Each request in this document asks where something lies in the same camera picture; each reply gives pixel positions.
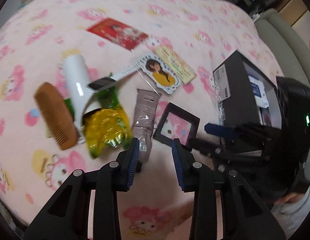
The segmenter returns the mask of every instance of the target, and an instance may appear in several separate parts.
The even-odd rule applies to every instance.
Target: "red envelope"
[[[146,33],[111,18],[102,20],[87,31],[129,50],[134,49],[148,37]]]

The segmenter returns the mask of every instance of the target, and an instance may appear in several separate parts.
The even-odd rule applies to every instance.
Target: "plastic wrap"
[[[161,94],[148,90],[137,90],[137,100],[132,124],[133,137],[139,139],[139,162],[146,163],[151,153],[151,135],[155,112]]]

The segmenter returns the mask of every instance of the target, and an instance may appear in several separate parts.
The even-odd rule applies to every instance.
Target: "photo frame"
[[[166,120],[167,120],[167,117],[170,113],[181,118],[182,120],[190,123],[190,129],[189,129],[189,133],[187,136],[186,143],[182,144],[182,146],[184,149],[191,152],[193,148],[191,147],[189,140],[190,140],[190,138],[196,137],[200,119],[197,116],[194,116],[193,114],[187,112],[186,110],[178,107],[177,105],[174,105],[173,103],[167,104],[165,111],[164,111],[164,113],[163,113],[163,115],[159,121],[159,124],[155,130],[155,133],[153,135],[153,139],[157,140],[161,143],[164,143],[168,146],[172,145],[173,139],[168,138],[162,134],[162,129],[163,129],[165,123],[167,122]]]

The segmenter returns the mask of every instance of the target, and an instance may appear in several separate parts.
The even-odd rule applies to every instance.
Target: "white label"
[[[230,86],[228,84],[228,78],[226,74],[225,65],[221,65],[213,73],[214,82],[219,87],[221,93],[221,101],[231,96]]]

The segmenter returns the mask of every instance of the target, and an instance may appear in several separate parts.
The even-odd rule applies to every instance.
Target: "pink blanket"
[[[147,33],[150,38],[128,51],[85,31],[111,17]],[[0,198],[30,223],[74,169],[99,169],[115,160],[121,148],[89,157],[85,145],[60,151],[46,137],[33,94],[45,81],[64,98],[68,91],[60,64],[70,54],[82,54],[92,80],[125,70],[139,54],[156,46],[173,47],[197,73],[171,96],[162,93],[159,121],[168,102],[200,118],[198,136],[207,122],[217,123],[212,70],[235,49],[273,82],[282,72],[260,40],[253,21],[240,8],[221,0],[34,0],[0,30]],[[138,74],[119,87],[119,101],[132,120],[136,89],[151,88]],[[185,130],[172,127],[183,139]],[[198,161],[211,161],[193,151]],[[151,156],[131,190],[118,194],[123,239],[164,239],[191,216],[193,194],[178,186],[170,147],[153,141]],[[90,221],[89,236],[92,236]]]

